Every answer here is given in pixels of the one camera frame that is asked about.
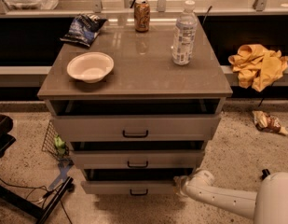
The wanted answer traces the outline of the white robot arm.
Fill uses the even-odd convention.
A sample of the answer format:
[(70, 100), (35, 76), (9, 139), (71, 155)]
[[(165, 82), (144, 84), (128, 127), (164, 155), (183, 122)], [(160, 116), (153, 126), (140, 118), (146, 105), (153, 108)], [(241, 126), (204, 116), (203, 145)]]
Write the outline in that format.
[(217, 188), (206, 170), (174, 178), (175, 192), (251, 219), (254, 224), (288, 224), (288, 173), (267, 175), (257, 192)]

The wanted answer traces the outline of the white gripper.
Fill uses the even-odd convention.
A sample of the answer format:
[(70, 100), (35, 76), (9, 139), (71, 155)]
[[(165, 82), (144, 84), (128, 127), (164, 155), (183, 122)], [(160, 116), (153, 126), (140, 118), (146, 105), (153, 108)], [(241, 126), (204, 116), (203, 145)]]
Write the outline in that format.
[(174, 192), (181, 196), (181, 197), (186, 197), (186, 183), (188, 181), (188, 176), (187, 175), (181, 175), (181, 176), (175, 176), (173, 178), (174, 180)]

